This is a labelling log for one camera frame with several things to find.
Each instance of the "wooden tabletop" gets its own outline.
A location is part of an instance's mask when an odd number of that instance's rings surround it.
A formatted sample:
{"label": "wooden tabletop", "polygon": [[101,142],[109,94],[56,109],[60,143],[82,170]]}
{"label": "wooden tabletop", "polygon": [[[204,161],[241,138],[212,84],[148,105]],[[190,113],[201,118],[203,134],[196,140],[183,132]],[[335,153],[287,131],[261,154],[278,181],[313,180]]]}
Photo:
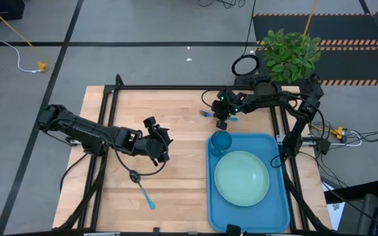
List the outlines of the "wooden tabletop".
{"label": "wooden tabletop", "polygon": [[[104,87],[87,87],[80,116],[94,122],[98,119]],[[298,92],[297,87],[283,90]],[[129,173],[120,165],[114,152],[109,151],[102,200],[98,217],[98,231],[151,232],[159,227],[162,232],[215,232],[207,219],[207,180],[205,142],[214,133],[215,119],[206,118],[199,111],[209,111],[202,103],[202,90],[121,90],[117,101],[114,125],[135,130],[146,129],[142,121],[154,116],[162,127],[169,128],[173,141],[169,146],[170,161],[154,176],[141,180],[156,209],[150,210],[139,186],[134,184]],[[207,92],[207,103],[216,99],[217,92]],[[107,125],[111,98],[106,109]],[[281,115],[277,109],[282,130]],[[228,132],[265,132],[274,135],[270,109],[257,109],[250,114],[239,113],[239,121],[228,122]],[[288,114],[289,126],[295,118]],[[311,147],[301,151],[314,155]],[[81,147],[73,147],[68,166],[83,155]],[[119,154],[125,164],[139,173],[152,172],[156,167],[148,157],[130,157]],[[89,159],[74,167],[64,180],[53,226],[65,222],[83,196]],[[331,227],[325,197],[320,183],[316,162],[306,155],[297,156],[297,166],[305,201],[323,224]],[[294,198],[293,208],[297,228],[301,228],[298,205]],[[87,209],[86,226],[93,203]]]}

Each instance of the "blue tray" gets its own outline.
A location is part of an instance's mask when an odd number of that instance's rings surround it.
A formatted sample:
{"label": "blue tray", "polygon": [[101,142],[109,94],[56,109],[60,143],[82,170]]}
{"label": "blue tray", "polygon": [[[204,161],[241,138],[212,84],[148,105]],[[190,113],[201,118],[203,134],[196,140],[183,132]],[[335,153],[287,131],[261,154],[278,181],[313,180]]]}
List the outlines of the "blue tray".
{"label": "blue tray", "polygon": [[231,147],[222,155],[232,151],[248,151],[265,164],[269,173],[269,189],[265,197],[257,204],[248,207],[236,206],[225,200],[215,186],[215,167],[222,157],[215,157],[209,150],[207,141],[207,199],[208,220],[211,226],[225,232],[227,224],[241,227],[242,231],[252,233],[279,233],[289,225],[289,209],[284,177],[281,168],[270,166],[270,160],[279,154],[278,145],[269,134],[230,133]]}

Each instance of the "plate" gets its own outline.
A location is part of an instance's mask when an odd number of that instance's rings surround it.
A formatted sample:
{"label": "plate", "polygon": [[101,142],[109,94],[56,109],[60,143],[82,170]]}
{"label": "plate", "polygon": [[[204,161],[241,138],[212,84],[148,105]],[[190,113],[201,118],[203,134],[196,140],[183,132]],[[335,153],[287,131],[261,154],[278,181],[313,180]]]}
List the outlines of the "plate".
{"label": "plate", "polygon": [[228,202],[249,207],[263,199],[269,188],[269,173],[252,153],[233,151],[215,167],[215,185]]}

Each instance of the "gray floor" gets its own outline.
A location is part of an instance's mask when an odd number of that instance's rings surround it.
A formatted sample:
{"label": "gray floor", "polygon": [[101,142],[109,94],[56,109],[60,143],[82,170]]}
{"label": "gray floor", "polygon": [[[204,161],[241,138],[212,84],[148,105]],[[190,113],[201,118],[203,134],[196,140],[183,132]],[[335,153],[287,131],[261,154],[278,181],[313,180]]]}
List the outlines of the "gray floor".
{"label": "gray floor", "polygon": [[[370,11],[378,11],[378,0],[366,1]],[[27,0],[24,18],[11,23],[31,41],[63,41],[76,2]],[[257,0],[255,13],[307,13],[312,2]],[[241,9],[226,10],[219,3],[201,8],[196,0],[84,0],[72,41],[244,41],[251,6],[252,1]],[[362,9],[358,0],[320,0],[316,12]],[[20,41],[2,23],[0,38]],[[35,69],[37,56],[32,49],[19,49],[22,66]],[[49,57],[49,70],[29,74],[17,70],[12,49],[0,47],[0,214],[60,48],[39,50]],[[70,47],[51,103],[79,113],[85,87],[113,83],[117,73],[129,85],[231,85],[230,66],[242,51],[242,47]],[[240,69],[251,66],[246,62]],[[322,111],[332,125],[378,130],[378,87],[325,87],[324,91]],[[69,152],[67,146],[39,134],[5,233],[51,228]],[[378,143],[333,150],[324,160],[349,185],[378,180]],[[351,224],[344,220],[341,227],[348,231]]]}

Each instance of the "plastic cup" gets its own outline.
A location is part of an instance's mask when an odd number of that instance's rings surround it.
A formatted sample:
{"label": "plastic cup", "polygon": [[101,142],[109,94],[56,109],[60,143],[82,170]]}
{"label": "plastic cup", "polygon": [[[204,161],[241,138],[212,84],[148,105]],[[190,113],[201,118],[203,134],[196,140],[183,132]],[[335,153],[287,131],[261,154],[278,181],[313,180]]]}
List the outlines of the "plastic cup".
{"label": "plastic cup", "polygon": [[225,151],[228,150],[228,148],[230,148],[231,143],[232,138],[229,133],[225,131],[216,131],[209,141],[209,147],[211,149],[211,153],[215,157],[220,157]]}

